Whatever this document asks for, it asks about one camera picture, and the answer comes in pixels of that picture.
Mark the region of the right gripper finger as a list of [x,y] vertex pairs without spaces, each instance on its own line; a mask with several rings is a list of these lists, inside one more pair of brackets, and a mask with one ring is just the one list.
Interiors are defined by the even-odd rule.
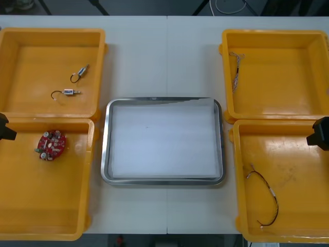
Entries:
[[318,146],[322,150],[328,151],[328,136],[313,133],[306,138],[306,141],[309,146]]
[[318,120],[316,120],[313,124],[314,132],[318,135],[328,135],[328,129],[329,129],[329,117],[323,117]]

